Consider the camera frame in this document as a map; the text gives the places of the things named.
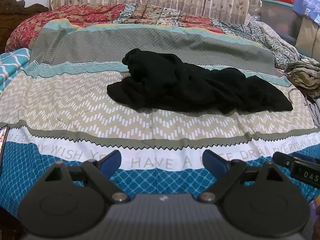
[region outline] blue diamond pattern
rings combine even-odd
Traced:
[[[320,158],[320,145],[311,146],[299,151],[307,156]],[[2,174],[0,176],[0,206],[13,216],[17,216],[17,207],[23,196],[32,185],[60,158],[41,155],[33,143],[19,144],[6,142]],[[271,158],[259,158],[247,162],[248,165],[262,165]],[[67,166],[80,165],[79,162],[64,161]],[[320,190],[290,178],[297,185],[308,201],[320,194]],[[184,171],[153,170],[118,170],[111,177],[131,198],[137,193],[191,193],[195,197],[213,184],[216,179],[206,169]]]

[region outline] gray fabric panel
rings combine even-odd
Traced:
[[[228,65],[244,70],[281,75],[272,53],[254,45],[244,45],[153,28],[77,31],[42,28],[31,52],[30,61],[57,65],[121,61],[131,49],[173,53],[183,62],[197,65]]]
[[[7,123],[0,122],[0,126],[3,127]],[[272,133],[272,134],[262,134],[256,132],[254,134],[246,133],[244,136],[237,136],[233,138],[206,138],[200,140],[165,140],[165,139],[150,139],[150,140],[133,140],[133,139],[122,139],[122,138],[99,138],[92,135],[89,135],[84,132],[71,132],[67,130],[34,130],[27,126],[24,120],[20,120],[16,124],[8,124],[10,128],[20,128],[22,126],[26,127],[30,134],[40,138],[61,138],[70,141],[90,141],[96,145],[101,146],[117,146],[123,148],[134,148],[134,149],[148,149],[148,148],[162,148],[162,149],[182,149],[184,147],[190,148],[202,148],[210,146],[231,146],[239,143],[247,143],[252,139],[258,140],[259,138],[265,141],[275,141],[287,138],[289,136],[299,136],[304,134],[310,134],[320,131],[318,128],[307,129],[307,130],[292,130],[288,133]]]

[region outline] brown crumpled clothing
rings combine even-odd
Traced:
[[[284,73],[292,84],[310,97],[320,96],[320,63],[311,59],[290,62]]]

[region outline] blue patterned fabric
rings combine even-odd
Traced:
[[[300,153],[319,157],[320,145],[311,146]],[[41,155],[38,147],[33,144],[6,142],[2,174],[0,176],[0,205],[13,216],[17,216],[17,207],[23,196],[32,185],[44,174],[52,163],[60,158]],[[271,158],[259,158],[248,162],[249,165],[261,165]],[[67,162],[68,166],[80,165],[79,162]],[[311,200],[320,194],[318,189],[295,179],[290,179],[302,194]],[[184,170],[177,172],[154,170],[118,170],[111,178],[122,190],[134,197],[136,193],[184,193],[189,192],[195,197],[215,182],[215,178],[206,170]]]
[[[30,49],[23,48],[0,55],[0,93],[28,64],[30,53]]]

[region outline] crumpled black fabric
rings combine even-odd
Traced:
[[[236,68],[208,70],[184,63],[174,54],[133,49],[122,59],[131,76],[107,86],[108,95],[134,110],[177,112],[233,109],[248,112],[291,111],[286,96],[269,82],[246,77]]]

